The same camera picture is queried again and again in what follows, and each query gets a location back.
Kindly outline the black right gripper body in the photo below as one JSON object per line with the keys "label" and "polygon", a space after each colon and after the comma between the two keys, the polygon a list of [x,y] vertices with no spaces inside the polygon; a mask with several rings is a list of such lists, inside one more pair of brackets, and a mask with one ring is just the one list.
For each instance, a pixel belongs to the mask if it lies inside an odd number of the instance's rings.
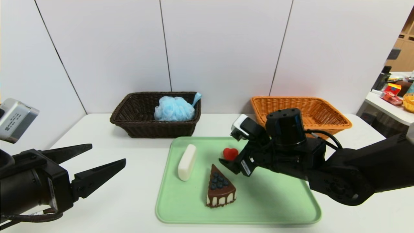
{"label": "black right gripper body", "polygon": [[248,142],[244,146],[235,160],[235,164],[244,176],[251,176],[255,168],[263,168],[272,171],[271,146],[271,142],[263,145]]}

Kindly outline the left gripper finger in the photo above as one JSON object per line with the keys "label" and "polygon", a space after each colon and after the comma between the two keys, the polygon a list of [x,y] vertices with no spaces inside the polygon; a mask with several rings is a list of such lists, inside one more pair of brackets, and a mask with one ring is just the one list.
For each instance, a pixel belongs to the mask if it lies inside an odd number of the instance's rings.
{"label": "left gripper finger", "polygon": [[74,174],[74,180],[71,182],[73,201],[77,202],[79,198],[87,198],[109,179],[119,173],[125,166],[126,159],[123,158],[118,161]]}
{"label": "left gripper finger", "polygon": [[91,149],[92,144],[81,144],[57,149],[42,150],[40,153],[59,165]]}

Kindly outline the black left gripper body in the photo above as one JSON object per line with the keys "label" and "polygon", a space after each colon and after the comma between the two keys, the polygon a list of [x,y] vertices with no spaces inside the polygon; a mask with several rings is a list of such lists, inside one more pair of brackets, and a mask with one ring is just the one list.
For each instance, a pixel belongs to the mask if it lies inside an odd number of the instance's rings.
{"label": "black left gripper body", "polygon": [[40,151],[10,155],[11,164],[1,168],[1,214],[19,215],[37,205],[58,213],[73,207],[68,172]]}

